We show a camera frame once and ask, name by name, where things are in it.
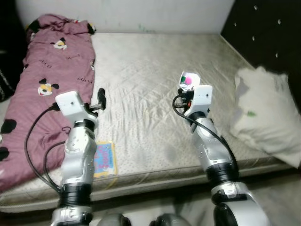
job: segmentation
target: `pillowcase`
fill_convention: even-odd
[[[230,132],[248,146],[297,168],[301,162],[301,116],[287,82],[285,74],[273,74],[263,67],[239,70]]]

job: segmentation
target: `quilted mattress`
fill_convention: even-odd
[[[100,87],[107,97],[96,140],[115,144],[118,169],[115,176],[95,179],[92,200],[206,183],[189,126],[171,108],[182,71],[198,72],[202,84],[213,86],[210,117],[233,150],[242,176],[289,168],[229,133],[234,75],[248,65],[219,35],[96,33],[92,41],[96,52],[92,103],[97,102]],[[5,105],[0,105],[1,114]],[[59,183],[59,169],[50,175]],[[57,198],[34,179],[0,194],[0,211],[54,208]]]

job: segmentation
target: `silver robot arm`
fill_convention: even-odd
[[[183,72],[179,97],[184,116],[190,122],[193,144],[200,163],[212,186],[214,221],[216,226],[270,226],[266,214],[247,186],[240,182],[235,157],[228,144],[217,135],[213,121],[207,118],[212,99],[212,87],[199,85],[198,74]]]
[[[74,126],[64,145],[60,199],[51,226],[87,226],[92,220],[90,194],[96,152],[93,132],[98,125],[98,115],[92,111],[105,109],[103,89],[99,90],[98,98],[100,103],[89,107],[75,91],[55,97],[62,114]]]

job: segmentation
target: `pink duvet cover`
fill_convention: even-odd
[[[24,71],[0,132],[0,192],[34,177],[24,154],[24,139],[38,115],[55,102],[55,96],[77,90],[84,102],[90,102],[95,53],[89,32],[93,30],[87,21],[56,15],[41,16],[29,26],[31,41]],[[29,155],[39,172],[45,151],[65,141],[71,126],[61,112],[51,111],[39,120],[28,142]],[[48,168],[60,166],[63,156],[63,146],[52,150]]]

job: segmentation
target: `tufted headboard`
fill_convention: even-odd
[[[301,0],[236,0],[222,37],[252,66],[287,73],[301,110]]]

